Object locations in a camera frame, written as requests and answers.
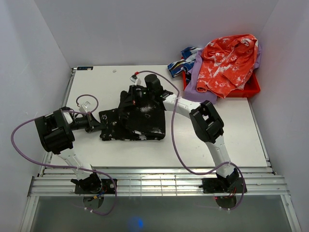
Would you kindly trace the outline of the black white tie-dye trousers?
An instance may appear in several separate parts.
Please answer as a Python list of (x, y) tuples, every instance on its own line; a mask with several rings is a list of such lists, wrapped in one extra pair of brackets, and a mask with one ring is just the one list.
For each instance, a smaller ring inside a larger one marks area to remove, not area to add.
[(144, 95), (135, 96), (132, 91), (120, 93), (117, 108), (100, 111), (100, 138), (103, 141), (147, 141), (162, 140), (166, 136), (165, 112), (161, 106)]

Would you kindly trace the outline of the orange white tie-dye garment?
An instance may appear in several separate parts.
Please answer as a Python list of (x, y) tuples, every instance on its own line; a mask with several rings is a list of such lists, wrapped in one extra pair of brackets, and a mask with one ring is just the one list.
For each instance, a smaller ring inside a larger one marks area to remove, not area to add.
[(226, 98), (243, 90), (253, 73), (258, 55), (258, 39), (252, 34), (220, 37), (209, 42), (201, 53), (197, 92), (212, 92)]

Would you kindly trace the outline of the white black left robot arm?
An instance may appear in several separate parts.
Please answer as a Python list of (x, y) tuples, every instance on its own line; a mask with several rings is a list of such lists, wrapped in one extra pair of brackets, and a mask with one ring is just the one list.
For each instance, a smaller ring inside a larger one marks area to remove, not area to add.
[(69, 107), (62, 107), (47, 116), (34, 120), (43, 148), (61, 157), (68, 166), (73, 167), (76, 179), (72, 183), (82, 190), (97, 193), (102, 189), (102, 180), (92, 172), (90, 164), (84, 165), (73, 151), (75, 137), (73, 131), (98, 131), (101, 124), (91, 113), (77, 113)]

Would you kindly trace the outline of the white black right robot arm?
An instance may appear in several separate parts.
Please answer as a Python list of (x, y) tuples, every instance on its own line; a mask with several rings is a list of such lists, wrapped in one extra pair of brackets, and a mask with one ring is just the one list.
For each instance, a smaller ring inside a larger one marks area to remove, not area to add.
[(199, 140), (204, 142), (210, 151), (215, 167), (208, 173), (215, 173), (215, 178), (202, 179), (200, 188), (204, 193), (245, 193), (246, 185), (240, 169), (231, 162), (224, 142), (224, 123), (210, 101), (198, 103), (180, 97), (163, 89), (160, 74), (150, 71), (145, 77), (146, 89), (139, 91), (140, 79), (134, 73), (130, 80), (133, 82), (132, 104), (137, 105), (142, 97), (149, 97), (159, 104), (160, 108), (180, 114), (191, 120), (194, 132)]

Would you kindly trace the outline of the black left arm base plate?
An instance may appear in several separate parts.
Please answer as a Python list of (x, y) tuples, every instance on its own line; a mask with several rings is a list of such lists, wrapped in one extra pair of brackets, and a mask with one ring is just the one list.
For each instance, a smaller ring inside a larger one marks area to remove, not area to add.
[(80, 186), (75, 186), (74, 194), (83, 196), (83, 204), (86, 208), (99, 209), (106, 196), (114, 195), (117, 187), (117, 179), (114, 183), (107, 178), (101, 179), (101, 185), (95, 191), (83, 190)]

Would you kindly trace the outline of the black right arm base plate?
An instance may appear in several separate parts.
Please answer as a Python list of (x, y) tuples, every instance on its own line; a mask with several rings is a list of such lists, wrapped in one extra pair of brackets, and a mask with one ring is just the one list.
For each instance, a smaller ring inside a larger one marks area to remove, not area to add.
[(247, 193), (247, 186), (244, 179), (237, 177), (235, 180), (226, 181), (223, 178), (203, 178), (199, 186), (204, 194), (214, 194), (214, 199), (220, 209), (230, 211), (238, 204), (237, 194), (240, 198)]

